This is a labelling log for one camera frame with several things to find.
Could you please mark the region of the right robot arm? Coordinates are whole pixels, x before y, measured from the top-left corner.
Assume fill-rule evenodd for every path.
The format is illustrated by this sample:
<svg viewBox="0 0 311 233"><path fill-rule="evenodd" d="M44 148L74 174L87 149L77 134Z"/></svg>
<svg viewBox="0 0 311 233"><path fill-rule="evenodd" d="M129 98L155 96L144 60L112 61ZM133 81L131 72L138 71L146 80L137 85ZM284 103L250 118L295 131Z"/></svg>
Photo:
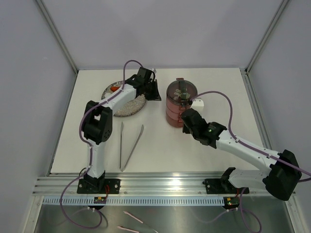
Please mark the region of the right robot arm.
<svg viewBox="0 0 311 233"><path fill-rule="evenodd" d="M277 152L247 145L216 122L184 121L184 130L201 144L233 154L256 167L249 171L233 169L220 181L225 192L244 187L265 189L275 198L288 201L302 176L296 157L289 150Z"/></svg>

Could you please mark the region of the pink lunch container with handle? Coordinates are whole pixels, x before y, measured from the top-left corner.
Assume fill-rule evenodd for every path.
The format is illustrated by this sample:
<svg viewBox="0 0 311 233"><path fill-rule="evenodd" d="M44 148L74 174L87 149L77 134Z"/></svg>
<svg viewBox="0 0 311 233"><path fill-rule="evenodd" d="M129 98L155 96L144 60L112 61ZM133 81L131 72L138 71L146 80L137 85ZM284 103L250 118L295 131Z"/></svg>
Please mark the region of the pink lunch container with handle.
<svg viewBox="0 0 311 233"><path fill-rule="evenodd" d="M175 113L179 114L183 111L189 109L191 107L190 104L182 105L181 103L175 103L169 99L166 99L166 113Z"/></svg>

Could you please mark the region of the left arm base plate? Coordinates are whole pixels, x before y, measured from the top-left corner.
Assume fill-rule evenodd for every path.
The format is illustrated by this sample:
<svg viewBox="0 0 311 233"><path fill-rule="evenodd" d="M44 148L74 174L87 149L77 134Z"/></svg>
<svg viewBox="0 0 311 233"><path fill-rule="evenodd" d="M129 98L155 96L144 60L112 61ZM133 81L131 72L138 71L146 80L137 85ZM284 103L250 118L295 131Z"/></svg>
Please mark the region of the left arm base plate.
<svg viewBox="0 0 311 233"><path fill-rule="evenodd" d="M78 194L118 194L120 191L120 179L102 179L99 181L87 181L80 179L78 182Z"/></svg>

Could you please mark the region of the dark red lunch container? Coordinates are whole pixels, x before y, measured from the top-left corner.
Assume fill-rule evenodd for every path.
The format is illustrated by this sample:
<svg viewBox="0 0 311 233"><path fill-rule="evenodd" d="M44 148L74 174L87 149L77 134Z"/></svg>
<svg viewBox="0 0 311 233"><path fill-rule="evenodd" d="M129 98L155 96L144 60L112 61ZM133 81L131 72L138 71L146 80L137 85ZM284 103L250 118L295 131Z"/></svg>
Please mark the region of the dark red lunch container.
<svg viewBox="0 0 311 233"><path fill-rule="evenodd" d="M166 115L166 121L175 128L182 128L183 127L183 120L181 118L173 119Z"/></svg>

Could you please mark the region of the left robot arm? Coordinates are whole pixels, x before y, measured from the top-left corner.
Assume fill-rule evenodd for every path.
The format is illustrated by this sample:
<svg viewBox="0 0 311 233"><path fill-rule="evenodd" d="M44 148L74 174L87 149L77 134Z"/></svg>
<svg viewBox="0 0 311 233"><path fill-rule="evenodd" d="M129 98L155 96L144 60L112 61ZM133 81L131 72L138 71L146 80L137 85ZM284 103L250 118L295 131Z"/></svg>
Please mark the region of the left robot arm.
<svg viewBox="0 0 311 233"><path fill-rule="evenodd" d="M79 126L79 136L87 143L88 160L82 180L86 188L100 193L105 187L104 148L112 134L113 115L126 103L143 95L146 100L161 101L157 80L133 75L125 80L108 98L86 105L85 114Z"/></svg>

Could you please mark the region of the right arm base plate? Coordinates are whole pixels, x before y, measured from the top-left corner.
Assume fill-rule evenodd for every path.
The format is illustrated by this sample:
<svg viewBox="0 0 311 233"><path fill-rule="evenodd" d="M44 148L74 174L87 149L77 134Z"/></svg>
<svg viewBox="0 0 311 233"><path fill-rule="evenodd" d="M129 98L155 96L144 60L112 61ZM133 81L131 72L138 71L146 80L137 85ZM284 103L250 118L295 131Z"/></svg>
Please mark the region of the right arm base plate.
<svg viewBox="0 0 311 233"><path fill-rule="evenodd" d="M229 181L222 179L205 179L202 184L207 194L237 194L242 191L242 188L236 188Z"/></svg>

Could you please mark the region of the grey glass pot lid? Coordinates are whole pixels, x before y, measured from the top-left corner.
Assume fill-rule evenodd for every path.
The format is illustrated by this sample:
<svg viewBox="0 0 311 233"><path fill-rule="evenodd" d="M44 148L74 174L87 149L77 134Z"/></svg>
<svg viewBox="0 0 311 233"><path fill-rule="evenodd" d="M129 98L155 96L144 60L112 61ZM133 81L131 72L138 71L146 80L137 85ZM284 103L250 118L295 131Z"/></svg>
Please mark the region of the grey glass pot lid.
<svg viewBox="0 0 311 233"><path fill-rule="evenodd" d="M184 78L176 78L166 90L166 97L176 105L189 105L191 99L198 95L196 86Z"/></svg>

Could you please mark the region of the orange fried chicken piece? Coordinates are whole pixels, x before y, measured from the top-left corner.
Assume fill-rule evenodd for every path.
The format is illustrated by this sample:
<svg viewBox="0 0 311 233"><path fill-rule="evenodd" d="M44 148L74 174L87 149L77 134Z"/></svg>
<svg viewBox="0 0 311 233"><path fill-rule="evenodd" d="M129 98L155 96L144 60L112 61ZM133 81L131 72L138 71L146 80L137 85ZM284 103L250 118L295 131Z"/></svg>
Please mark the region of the orange fried chicken piece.
<svg viewBox="0 0 311 233"><path fill-rule="evenodd" d="M119 86L112 86L112 87L110 88L110 90L111 90L112 92L116 92L119 88L120 88Z"/></svg>

